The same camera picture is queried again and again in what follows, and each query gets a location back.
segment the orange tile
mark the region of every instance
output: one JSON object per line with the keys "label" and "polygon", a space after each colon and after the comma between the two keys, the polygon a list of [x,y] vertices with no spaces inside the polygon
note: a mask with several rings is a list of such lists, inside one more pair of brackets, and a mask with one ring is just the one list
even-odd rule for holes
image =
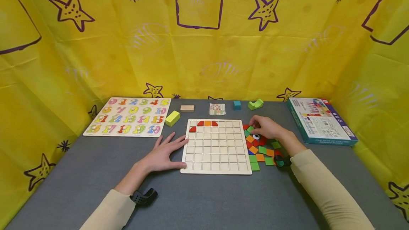
{"label": "orange tile", "polygon": [[274,150],[267,149],[267,154],[269,157],[274,157]]}
{"label": "orange tile", "polygon": [[258,152],[258,149],[255,146],[250,147],[249,149],[253,154],[256,154]]}
{"label": "orange tile", "polygon": [[256,154],[257,162],[264,162],[264,155],[263,154]]}
{"label": "orange tile", "polygon": [[253,143],[253,141],[255,140],[255,138],[253,138],[253,136],[251,136],[251,135],[248,135],[246,139],[250,143]]}

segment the yellow backdrop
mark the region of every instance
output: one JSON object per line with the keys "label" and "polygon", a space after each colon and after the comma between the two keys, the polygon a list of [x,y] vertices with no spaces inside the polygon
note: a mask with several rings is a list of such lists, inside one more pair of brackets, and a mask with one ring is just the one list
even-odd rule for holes
{"label": "yellow backdrop", "polygon": [[331,99],[408,217],[409,0],[0,6],[0,228],[110,96]]}

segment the pattern card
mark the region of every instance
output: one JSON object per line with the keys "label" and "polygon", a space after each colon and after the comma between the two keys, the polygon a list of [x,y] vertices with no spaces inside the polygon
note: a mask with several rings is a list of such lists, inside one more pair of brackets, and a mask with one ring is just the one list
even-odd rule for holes
{"label": "pattern card", "polygon": [[181,173],[251,175],[241,120],[189,119]]}
{"label": "pattern card", "polygon": [[212,103],[210,103],[209,114],[210,115],[225,115],[226,114],[226,106],[224,104],[212,104]]}
{"label": "pattern card", "polygon": [[83,135],[159,137],[171,100],[112,97]]}

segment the right hand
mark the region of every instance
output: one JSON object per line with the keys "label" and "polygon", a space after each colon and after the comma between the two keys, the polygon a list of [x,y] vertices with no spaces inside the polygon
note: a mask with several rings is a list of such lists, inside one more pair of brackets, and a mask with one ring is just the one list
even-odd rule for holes
{"label": "right hand", "polygon": [[283,134],[288,132],[281,125],[265,116],[253,115],[249,124],[254,128],[250,132],[251,134],[260,134],[268,139],[280,139]]}

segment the number puzzle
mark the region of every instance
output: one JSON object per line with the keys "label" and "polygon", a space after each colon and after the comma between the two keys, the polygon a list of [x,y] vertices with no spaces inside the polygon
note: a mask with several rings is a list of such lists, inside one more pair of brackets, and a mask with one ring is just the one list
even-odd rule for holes
{"label": "number puzzle", "polygon": [[189,119],[181,173],[251,175],[241,120]]}
{"label": "number puzzle", "polygon": [[83,135],[159,137],[171,100],[112,97]]}

